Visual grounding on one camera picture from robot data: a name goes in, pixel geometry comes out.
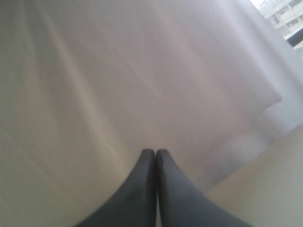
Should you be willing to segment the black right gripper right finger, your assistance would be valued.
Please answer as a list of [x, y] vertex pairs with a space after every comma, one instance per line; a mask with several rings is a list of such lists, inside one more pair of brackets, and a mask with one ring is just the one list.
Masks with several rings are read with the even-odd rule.
[[158, 197], [163, 227], [238, 227], [239, 219], [204, 196], [178, 167], [170, 153], [159, 149]]

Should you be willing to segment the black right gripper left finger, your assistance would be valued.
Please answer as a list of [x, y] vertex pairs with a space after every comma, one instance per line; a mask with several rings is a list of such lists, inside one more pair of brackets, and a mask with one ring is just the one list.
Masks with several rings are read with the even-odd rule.
[[155, 153], [141, 152], [134, 168], [109, 200], [78, 227], [154, 227], [157, 213]]

